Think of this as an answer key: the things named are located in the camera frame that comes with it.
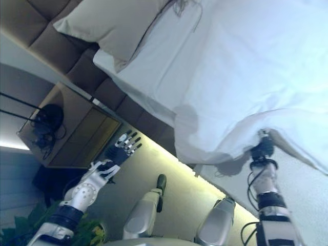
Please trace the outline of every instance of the white wall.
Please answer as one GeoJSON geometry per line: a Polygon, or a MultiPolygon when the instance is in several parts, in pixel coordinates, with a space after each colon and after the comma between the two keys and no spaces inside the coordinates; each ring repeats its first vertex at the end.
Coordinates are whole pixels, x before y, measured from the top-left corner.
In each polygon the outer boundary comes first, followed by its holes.
{"type": "Polygon", "coordinates": [[[29,51],[6,37],[2,32],[0,33],[0,63],[21,69],[53,84],[60,81],[82,96],[86,98],[91,97],[88,93],[72,84],[63,75],[55,72],[49,66],[42,63],[29,51]]]}
{"type": "MultiPolygon", "coordinates": [[[[53,87],[52,83],[44,79],[4,64],[0,64],[0,82],[1,92],[36,106],[53,87]]],[[[35,110],[3,96],[0,97],[0,108],[25,117],[29,117],[35,110]]],[[[24,119],[0,113],[0,145],[26,149],[16,134],[24,122],[24,119]]]]}
{"type": "Polygon", "coordinates": [[[44,201],[32,185],[39,167],[29,151],[0,147],[0,228],[14,227],[15,216],[28,216],[44,201]]]}

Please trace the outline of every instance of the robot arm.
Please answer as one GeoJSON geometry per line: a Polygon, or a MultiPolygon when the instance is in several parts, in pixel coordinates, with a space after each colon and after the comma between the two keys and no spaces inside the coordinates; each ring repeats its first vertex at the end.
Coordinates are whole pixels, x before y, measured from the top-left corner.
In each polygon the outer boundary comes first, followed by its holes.
{"type": "Polygon", "coordinates": [[[276,173],[278,164],[266,157],[273,154],[273,145],[268,134],[264,134],[262,142],[252,149],[251,153],[254,179],[250,186],[253,186],[257,194],[260,220],[256,224],[257,245],[304,245],[279,191],[276,173]]]}
{"type": "Polygon", "coordinates": [[[28,246],[35,246],[41,241],[55,245],[69,243],[84,212],[95,202],[99,190],[119,171],[119,166],[141,147],[141,144],[134,146],[140,138],[134,141],[132,138],[137,134],[129,136],[131,132],[123,134],[114,146],[107,149],[105,155],[109,159],[91,163],[88,172],[65,194],[64,201],[49,221],[40,227],[28,246]]]}

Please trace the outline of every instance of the beige floor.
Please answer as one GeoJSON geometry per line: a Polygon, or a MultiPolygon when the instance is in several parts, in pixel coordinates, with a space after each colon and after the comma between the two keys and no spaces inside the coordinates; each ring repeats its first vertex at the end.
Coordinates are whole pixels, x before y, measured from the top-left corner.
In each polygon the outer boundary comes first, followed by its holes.
{"type": "MultiPolygon", "coordinates": [[[[103,188],[89,213],[101,218],[111,240],[122,237],[122,228],[134,204],[156,186],[157,176],[166,174],[168,183],[163,211],[157,214],[154,234],[157,236],[193,240],[198,225],[217,199],[225,195],[180,163],[174,156],[146,137],[143,146],[129,158],[114,177],[116,184],[103,188]]],[[[256,218],[237,204],[229,245],[242,245],[240,230],[256,218]]],[[[245,236],[253,230],[250,226],[245,236]]],[[[255,237],[248,245],[256,245],[255,237]]]]}

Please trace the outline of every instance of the nightstand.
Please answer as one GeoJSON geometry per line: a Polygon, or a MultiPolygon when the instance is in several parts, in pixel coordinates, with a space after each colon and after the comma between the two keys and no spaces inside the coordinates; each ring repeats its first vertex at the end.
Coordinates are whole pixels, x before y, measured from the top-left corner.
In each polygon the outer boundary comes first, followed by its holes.
{"type": "Polygon", "coordinates": [[[120,126],[120,122],[67,86],[57,83],[39,106],[60,106],[63,125],[57,130],[52,151],[45,158],[36,146],[33,124],[27,121],[18,132],[33,155],[47,168],[88,168],[120,126]]]}

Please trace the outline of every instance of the pillow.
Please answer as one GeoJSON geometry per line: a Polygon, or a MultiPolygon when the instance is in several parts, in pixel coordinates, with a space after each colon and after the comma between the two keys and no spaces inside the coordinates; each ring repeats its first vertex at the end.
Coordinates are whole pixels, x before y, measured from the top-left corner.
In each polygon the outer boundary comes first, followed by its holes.
{"type": "Polygon", "coordinates": [[[53,24],[63,34],[97,42],[115,59],[119,72],[138,52],[140,42],[170,0],[83,0],[53,24]]]}

